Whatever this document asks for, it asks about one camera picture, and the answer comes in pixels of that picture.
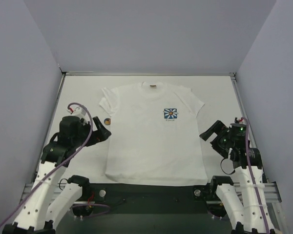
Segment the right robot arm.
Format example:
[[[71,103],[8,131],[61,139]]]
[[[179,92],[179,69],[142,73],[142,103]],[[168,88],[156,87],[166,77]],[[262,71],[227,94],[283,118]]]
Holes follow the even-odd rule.
[[[233,234],[274,234],[264,194],[263,164],[257,148],[250,146],[247,119],[235,119],[226,126],[215,121],[200,138],[207,141],[212,134],[212,149],[233,165],[241,194],[238,195],[229,174],[214,176],[211,180],[210,198],[218,198],[230,220]]]

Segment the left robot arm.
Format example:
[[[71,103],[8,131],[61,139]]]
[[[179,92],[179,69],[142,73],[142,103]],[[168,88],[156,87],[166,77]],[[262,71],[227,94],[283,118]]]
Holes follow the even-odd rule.
[[[54,234],[68,210],[77,200],[93,195],[89,179],[73,175],[60,194],[53,198],[61,177],[73,156],[83,147],[106,141],[111,136],[98,117],[85,123],[83,117],[66,116],[42,152],[39,170],[30,193],[20,203],[19,214],[6,224],[4,234]]]

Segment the white t-shirt with flower print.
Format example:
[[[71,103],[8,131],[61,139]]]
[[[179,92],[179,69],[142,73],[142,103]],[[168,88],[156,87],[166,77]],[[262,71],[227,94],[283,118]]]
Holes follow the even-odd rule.
[[[103,88],[110,116],[105,176],[126,184],[205,185],[197,116],[204,103],[190,88],[158,82]]]

